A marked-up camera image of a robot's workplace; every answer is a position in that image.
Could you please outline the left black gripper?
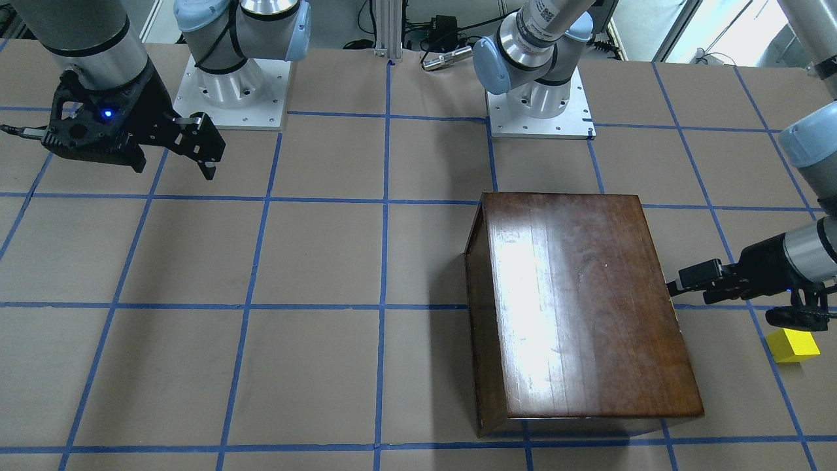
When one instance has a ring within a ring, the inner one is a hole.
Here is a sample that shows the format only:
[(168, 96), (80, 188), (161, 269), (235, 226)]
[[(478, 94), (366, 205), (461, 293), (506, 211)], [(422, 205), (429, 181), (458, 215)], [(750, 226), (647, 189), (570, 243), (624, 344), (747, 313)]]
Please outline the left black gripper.
[(706, 260), (679, 270), (668, 281), (669, 295), (701, 292), (706, 304), (776, 295), (796, 287), (796, 274), (785, 250), (785, 235), (775, 235), (746, 247), (738, 262), (724, 265), (719, 259)]

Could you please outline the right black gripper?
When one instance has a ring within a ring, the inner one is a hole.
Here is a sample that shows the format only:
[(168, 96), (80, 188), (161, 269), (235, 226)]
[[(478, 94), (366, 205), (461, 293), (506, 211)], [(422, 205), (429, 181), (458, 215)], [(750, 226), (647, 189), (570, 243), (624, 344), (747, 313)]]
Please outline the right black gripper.
[(203, 178), (214, 179), (226, 142), (209, 114), (196, 111), (189, 116), (176, 112), (152, 61), (114, 96), (122, 124), (141, 145), (165, 147), (197, 164)]

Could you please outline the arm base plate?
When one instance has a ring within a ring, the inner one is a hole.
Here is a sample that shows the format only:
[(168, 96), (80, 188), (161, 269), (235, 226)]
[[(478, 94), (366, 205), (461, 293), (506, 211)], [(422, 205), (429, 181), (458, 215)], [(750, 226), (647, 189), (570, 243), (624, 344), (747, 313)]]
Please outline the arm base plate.
[(282, 130), (293, 62), (250, 59), (227, 75), (209, 74), (194, 63), (190, 56), (173, 100), (179, 115), (203, 111), (218, 130)]
[(502, 95), (485, 92), (493, 137), (594, 139), (597, 131), (578, 68), (568, 83), (532, 82)]

